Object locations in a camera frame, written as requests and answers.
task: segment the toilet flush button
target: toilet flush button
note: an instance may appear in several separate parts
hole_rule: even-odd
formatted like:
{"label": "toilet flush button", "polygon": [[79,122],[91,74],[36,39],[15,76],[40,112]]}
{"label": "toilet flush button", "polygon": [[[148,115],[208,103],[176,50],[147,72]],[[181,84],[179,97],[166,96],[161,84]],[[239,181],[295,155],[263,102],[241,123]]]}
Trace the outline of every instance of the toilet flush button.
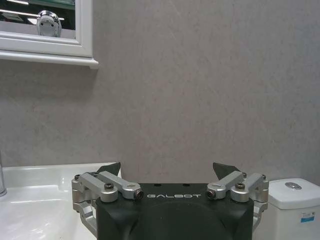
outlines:
{"label": "toilet flush button", "polygon": [[292,190],[301,190],[302,187],[294,182],[286,182],[285,185]]}

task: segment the bathroom sink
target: bathroom sink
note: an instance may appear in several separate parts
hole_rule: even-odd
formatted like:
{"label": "bathroom sink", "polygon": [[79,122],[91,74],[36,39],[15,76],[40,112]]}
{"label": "bathroom sink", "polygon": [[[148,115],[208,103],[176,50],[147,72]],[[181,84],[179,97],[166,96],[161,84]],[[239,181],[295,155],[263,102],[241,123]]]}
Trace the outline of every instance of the bathroom sink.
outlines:
{"label": "bathroom sink", "polygon": [[71,180],[108,164],[4,168],[1,240],[95,240],[73,210]]}

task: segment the toilet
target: toilet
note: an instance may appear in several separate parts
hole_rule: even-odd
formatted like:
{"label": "toilet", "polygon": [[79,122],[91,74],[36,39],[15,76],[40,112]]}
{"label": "toilet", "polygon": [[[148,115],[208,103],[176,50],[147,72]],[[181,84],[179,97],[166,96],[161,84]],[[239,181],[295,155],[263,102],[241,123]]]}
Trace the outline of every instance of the toilet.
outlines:
{"label": "toilet", "polygon": [[320,186],[301,178],[270,181],[268,202],[254,240],[320,240]]}

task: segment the faucet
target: faucet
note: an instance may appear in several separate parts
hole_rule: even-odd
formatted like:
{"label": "faucet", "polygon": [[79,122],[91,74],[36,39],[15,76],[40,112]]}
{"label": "faucet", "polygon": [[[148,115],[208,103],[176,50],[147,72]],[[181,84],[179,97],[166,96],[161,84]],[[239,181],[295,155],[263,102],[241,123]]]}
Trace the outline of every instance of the faucet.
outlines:
{"label": "faucet", "polygon": [[0,152],[0,197],[7,194],[7,189],[5,187],[5,181],[4,181],[4,171],[2,167],[2,161],[1,161],[1,152]]}

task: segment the metal linkage arm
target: metal linkage arm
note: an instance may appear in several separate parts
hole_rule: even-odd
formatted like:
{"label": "metal linkage arm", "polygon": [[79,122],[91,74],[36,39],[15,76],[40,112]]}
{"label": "metal linkage arm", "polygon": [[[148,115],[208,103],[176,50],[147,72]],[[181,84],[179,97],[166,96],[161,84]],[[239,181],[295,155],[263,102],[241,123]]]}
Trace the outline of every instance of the metal linkage arm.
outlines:
{"label": "metal linkage arm", "polygon": [[139,200],[144,196],[140,185],[128,182],[108,171],[76,175],[71,181],[73,209],[80,213],[82,223],[97,237],[97,220],[92,207],[96,199],[111,203],[118,199],[118,191],[125,199]]}
{"label": "metal linkage arm", "polygon": [[234,171],[219,181],[207,185],[206,195],[211,200],[224,199],[226,192],[232,186],[244,180],[244,174],[241,171]]}
{"label": "metal linkage arm", "polygon": [[126,181],[108,171],[101,172],[97,178],[103,182],[114,184],[125,199],[142,199],[144,197],[141,186],[136,182]]}
{"label": "metal linkage arm", "polygon": [[234,171],[220,181],[209,183],[206,194],[210,200],[217,200],[225,198],[226,192],[230,190],[231,199],[236,202],[246,203],[252,199],[255,230],[261,221],[262,213],[268,208],[269,180],[259,173],[246,177],[245,173]]}

